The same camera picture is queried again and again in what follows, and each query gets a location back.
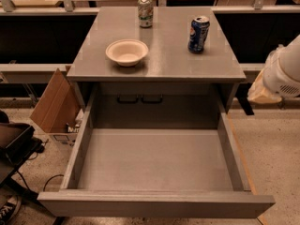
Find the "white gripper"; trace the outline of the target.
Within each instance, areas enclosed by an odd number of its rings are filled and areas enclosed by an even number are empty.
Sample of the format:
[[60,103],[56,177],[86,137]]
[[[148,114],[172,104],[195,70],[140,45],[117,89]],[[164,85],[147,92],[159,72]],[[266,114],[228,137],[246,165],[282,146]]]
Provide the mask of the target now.
[[300,47],[280,46],[267,57],[264,69],[247,92],[256,104],[276,104],[300,95]]

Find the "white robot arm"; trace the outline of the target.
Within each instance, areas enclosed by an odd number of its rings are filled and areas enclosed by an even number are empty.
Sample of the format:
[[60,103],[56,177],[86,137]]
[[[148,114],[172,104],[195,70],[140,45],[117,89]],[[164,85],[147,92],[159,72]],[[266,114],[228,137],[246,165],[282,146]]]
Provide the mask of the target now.
[[289,45],[271,51],[265,66],[248,90],[247,99],[274,104],[300,95],[300,35]]

